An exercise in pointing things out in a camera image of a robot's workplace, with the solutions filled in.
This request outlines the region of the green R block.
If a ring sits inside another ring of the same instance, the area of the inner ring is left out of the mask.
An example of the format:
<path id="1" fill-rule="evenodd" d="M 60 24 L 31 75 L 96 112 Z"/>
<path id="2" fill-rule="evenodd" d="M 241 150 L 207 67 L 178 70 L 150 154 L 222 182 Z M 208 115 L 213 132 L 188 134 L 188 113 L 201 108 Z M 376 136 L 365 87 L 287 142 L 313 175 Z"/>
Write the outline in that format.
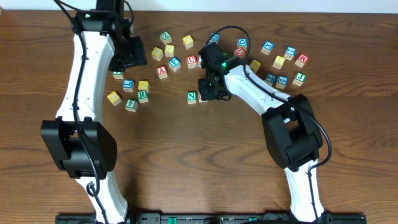
<path id="1" fill-rule="evenodd" d="M 149 101 L 148 92 L 146 92 L 145 90 L 138 91 L 137 99 L 138 99 L 139 103 L 147 103 Z"/>

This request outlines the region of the green N block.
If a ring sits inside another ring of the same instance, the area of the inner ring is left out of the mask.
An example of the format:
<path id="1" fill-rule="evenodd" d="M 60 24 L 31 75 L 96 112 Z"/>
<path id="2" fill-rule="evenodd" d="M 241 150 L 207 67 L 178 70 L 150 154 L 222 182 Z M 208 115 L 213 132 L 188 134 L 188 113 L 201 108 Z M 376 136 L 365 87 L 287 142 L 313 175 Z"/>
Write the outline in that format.
<path id="1" fill-rule="evenodd" d="M 188 104 L 197 103 L 197 93 L 195 91 L 188 91 L 187 92 L 187 103 Z"/>

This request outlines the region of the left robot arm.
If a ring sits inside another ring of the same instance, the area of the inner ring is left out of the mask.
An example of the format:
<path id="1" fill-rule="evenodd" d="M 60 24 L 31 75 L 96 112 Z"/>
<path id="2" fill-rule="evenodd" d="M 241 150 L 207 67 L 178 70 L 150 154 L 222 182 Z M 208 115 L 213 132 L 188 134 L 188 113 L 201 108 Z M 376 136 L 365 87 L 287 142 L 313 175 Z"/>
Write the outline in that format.
<path id="1" fill-rule="evenodd" d="M 134 223 L 118 187 L 114 167 L 117 143 L 103 126 L 103 94 L 108 72 L 147 63 L 144 44 L 132 35 L 127 1 L 98 1 L 94 9 L 69 16 L 74 56 L 65 97 L 40 134 L 59 170 L 89 196 L 92 215 L 57 215 L 57 223 Z"/>

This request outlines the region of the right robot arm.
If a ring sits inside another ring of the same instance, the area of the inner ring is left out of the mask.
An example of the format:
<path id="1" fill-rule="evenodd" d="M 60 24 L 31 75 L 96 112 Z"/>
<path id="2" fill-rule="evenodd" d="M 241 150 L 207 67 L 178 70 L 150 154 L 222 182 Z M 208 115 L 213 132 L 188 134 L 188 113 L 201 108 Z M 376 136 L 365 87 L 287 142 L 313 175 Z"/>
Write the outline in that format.
<path id="1" fill-rule="evenodd" d="M 300 222 L 319 222 L 325 210 L 318 193 L 316 168 L 323 139 L 309 100 L 276 90 L 245 60 L 228 58 L 214 42 L 198 54 L 206 73 L 198 81 L 201 98 L 230 100 L 236 95 L 261 116 L 267 150 L 286 174 L 291 214 Z"/>

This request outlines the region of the red E block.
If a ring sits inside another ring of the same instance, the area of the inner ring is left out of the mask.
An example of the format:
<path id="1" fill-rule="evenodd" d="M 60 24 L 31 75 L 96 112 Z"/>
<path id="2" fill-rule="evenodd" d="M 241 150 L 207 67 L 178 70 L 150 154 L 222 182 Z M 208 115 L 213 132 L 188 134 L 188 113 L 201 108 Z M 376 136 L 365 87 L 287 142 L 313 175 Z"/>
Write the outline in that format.
<path id="1" fill-rule="evenodd" d="M 199 103 L 204 103 L 204 102 L 207 102 L 207 101 L 208 101 L 208 100 L 203 100 L 203 99 L 202 99 L 201 94 L 200 94 L 199 91 L 197 92 L 197 94 L 198 94 L 198 102 L 199 102 Z"/>

